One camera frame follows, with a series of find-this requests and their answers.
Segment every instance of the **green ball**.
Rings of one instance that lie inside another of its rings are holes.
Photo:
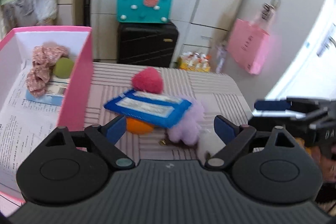
[[[71,75],[74,64],[71,59],[62,57],[56,62],[53,74],[58,78],[67,79]]]

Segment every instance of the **table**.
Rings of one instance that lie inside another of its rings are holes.
[[[135,65],[94,63],[84,126],[94,123],[104,125],[116,117],[117,114],[104,109],[104,103],[130,89],[132,76],[145,68]],[[219,114],[236,125],[246,124],[252,115],[238,86],[228,75],[171,68],[156,69],[163,78],[165,94],[172,96],[184,94],[201,101],[205,109],[204,121],[201,122],[202,129],[212,129],[214,117]],[[164,133],[163,128],[155,128],[148,135],[126,132],[115,146],[136,163],[140,159],[196,159],[193,149],[160,145]]]

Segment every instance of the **white plush object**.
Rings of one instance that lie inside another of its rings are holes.
[[[206,155],[209,153],[214,156],[219,152],[225,143],[218,137],[214,130],[206,129],[199,135],[198,147],[197,147],[197,157],[204,165],[206,162]]]

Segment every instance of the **purple plush toy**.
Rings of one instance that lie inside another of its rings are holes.
[[[183,141],[188,146],[193,146],[198,142],[201,126],[199,122],[204,120],[204,107],[202,104],[185,95],[181,95],[192,103],[191,107],[184,113],[181,121],[168,130],[168,137],[173,143]]]

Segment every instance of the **black suitcase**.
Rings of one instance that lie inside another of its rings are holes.
[[[120,23],[118,63],[168,68],[178,37],[179,32],[171,22]]]

